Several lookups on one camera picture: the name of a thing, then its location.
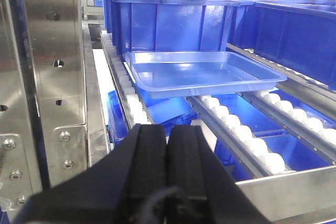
stainless steel frame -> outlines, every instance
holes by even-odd
[[[50,184],[87,168],[79,0],[24,0]]]
[[[42,190],[37,162],[38,114],[30,58],[14,0],[0,0],[0,207],[16,210]]]

metal rail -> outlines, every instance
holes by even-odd
[[[303,76],[287,71],[284,67],[280,67],[274,62],[270,62],[267,59],[263,59],[261,56],[245,51],[231,44],[227,44],[227,48],[248,58],[257,60],[285,74],[287,76],[287,81],[278,83],[277,88],[289,93],[308,106],[336,121],[336,92],[334,90],[329,90],[328,87],[324,85],[317,85]]]
[[[330,165],[336,164],[336,148],[324,141],[319,134],[306,128],[302,123],[292,119],[287,113],[280,111],[274,105],[265,102],[255,96],[252,92],[238,93],[247,102],[252,104],[259,111],[267,115],[289,134],[296,137],[313,152],[323,157]]]
[[[111,41],[111,38],[110,38],[109,34],[107,34],[107,33],[102,33],[101,34],[101,43],[103,45],[103,50],[104,50],[106,60],[107,60],[107,63],[108,63],[109,69],[110,69],[110,73],[112,75],[112,81],[113,81],[116,93],[118,95],[118,99],[119,99],[119,102],[120,102],[120,105],[121,105],[123,116],[124,116],[124,119],[126,121],[126,124],[128,126],[128,130],[129,130],[129,129],[133,128],[135,123],[134,123],[133,118],[130,114],[130,111],[127,108],[127,100],[126,100],[126,97],[123,95],[122,88],[120,86],[120,83],[118,81],[118,77],[117,77],[117,74],[116,74],[117,72],[115,71],[114,66],[113,66],[113,62],[112,62],[113,58],[119,58],[119,56],[117,55],[115,47],[112,46],[112,41]],[[146,112],[146,114],[148,116],[148,120],[151,123],[154,123],[153,119],[150,116],[150,113],[147,110],[146,104],[142,100],[142,98],[140,96],[140,93],[138,92],[137,87],[134,85],[134,83],[133,83],[133,87],[134,87],[134,89],[136,90],[136,92],[139,96],[142,107],[143,107],[144,111]]]
[[[89,167],[110,152],[88,25],[83,25]]]
[[[218,137],[218,140],[230,150],[252,177],[261,178],[272,175],[257,158],[246,151],[242,143],[236,139],[211,110],[203,105],[199,98],[187,97],[186,100],[209,129]]]

storage rack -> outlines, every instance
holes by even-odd
[[[14,12],[8,4],[9,0],[0,0],[0,2],[4,17],[0,22],[0,27],[4,31],[1,35],[3,41],[12,41],[12,43],[1,44],[2,52],[7,52],[2,54],[1,59],[11,62],[10,71],[4,68],[1,68],[0,71],[0,74],[4,76],[3,80],[6,80],[1,86],[2,90],[6,90],[6,92],[0,93],[0,113],[6,115],[1,117],[1,125],[6,127],[2,127],[0,132],[0,137],[3,140],[1,152],[4,157],[1,168],[5,174],[4,180],[1,181],[4,184],[1,197],[8,199],[9,203],[15,203],[10,205],[13,207],[12,209],[8,209],[10,217],[13,217],[17,212],[15,210],[20,209],[31,193],[41,190],[39,167],[34,149],[36,141],[44,138],[47,159],[57,163],[57,167],[49,167],[49,182],[52,185],[90,167],[104,157],[110,148],[103,121],[88,30],[88,23],[91,24],[91,22],[81,24],[78,0],[64,0],[61,3],[59,0],[39,0],[39,3],[35,3],[35,5],[34,1],[24,0],[27,8],[27,26],[31,38],[31,45],[26,46],[26,50],[36,59],[33,62],[33,74],[40,76],[47,73],[44,78],[36,80],[35,96],[38,100],[38,108],[33,102],[34,90],[31,90],[32,85],[29,84],[29,80],[33,80],[30,76],[32,69],[26,69],[27,66],[31,66],[30,56],[23,54],[23,50],[20,48],[22,45],[17,43],[14,29],[16,25],[13,22]],[[54,12],[47,12],[44,6],[48,6]],[[103,35],[102,44],[109,61],[116,57],[115,49],[105,41],[105,38],[106,36]],[[48,40],[54,41],[52,46],[46,43]],[[228,48],[285,73],[288,76],[288,81],[278,84],[278,88],[331,119],[336,119],[334,106],[336,97],[333,91],[256,54],[232,45],[228,45]],[[115,76],[113,67],[111,67],[111,71],[112,76]],[[66,80],[60,79],[62,75],[66,76]],[[114,79],[114,81],[118,89],[117,80]],[[263,101],[254,94],[241,93],[240,95],[252,105],[255,104],[259,108],[263,106],[264,112],[268,113],[271,118],[273,116],[273,119],[276,117],[283,127],[292,127],[293,134],[297,134],[297,137],[303,136],[305,138],[305,134],[310,134],[307,129],[294,128],[295,124],[290,118],[274,108],[264,106]],[[55,100],[69,99],[71,101],[73,98],[75,101],[71,106],[62,106],[62,102],[60,102],[60,106],[55,104]],[[198,97],[186,99],[217,137],[222,137],[226,133],[220,127],[221,125],[216,123],[218,119],[214,117],[213,112],[204,107]],[[124,108],[127,108],[125,99],[121,98],[120,102]],[[73,117],[72,110],[74,108],[80,112],[76,113],[80,117]],[[124,113],[125,118],[128,119],[127,109],[124,109]],[[127,123],[129,127],[134,124],[131,119],[128,119]],[[41,132],[40,127],[42,127],[44,135],[42,138],[35,134],[35,129]],[[78,129],[78,134],[73,133],[74,128]],[[234,141],[234,137],[228,136],[228,139]],[[334,165],[333,154],[329,153],[329,146],[321,145],[315,136],[309,136],[309,139],[313,140],[313,142],[307,143],[310,148],[325,155]],[[75,141],[78,145],[62,144],[62,141],[68,140],[71,140],[70,143]],[[237,156],[241,157],[241,163],[248,167],[251,173],[256,170],[254,173],[258,177],[236,184],[274,223],[321,223],[336,217],[336,193],[334,190],[336,166],[264,177],[267,175],[267,171],[263,167],[253,162],[248,155],[239,153],[238,148],[234,150],[234,145],[229,147]],[[76,150],[78,159],[75,161],[64,160],[64,155],[73,148],[78,148]],[[7,176],[8,172],[17,170],[19,173],[10,173],[13,179]]]

blue plastic tray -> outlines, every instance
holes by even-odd
[[[335,4],[257,3],[261,23],[255,53],[336,88]]]
[[[103,0],[117,54],[127,51],[224,51],[233,0]]]
[[[233,52],[128,52],[137,86],[152,98],[272,89],[286,76]]]

white surface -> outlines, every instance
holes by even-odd
[[[217,137],[212,133],[212,131],[206,126],[206,124],[201,119],[194,119],[191,121],[191,125],[201,126],[203,135],[212,151],[215,150]]]
[[[94,62],[96,64],[99,91],[104,112],[104,120],[105,124],[107,125],[109,123],[108,108],[107,108],[108,93],[114,90],[114,86],[103,50],[94,49],[93,57],[95,60]]]

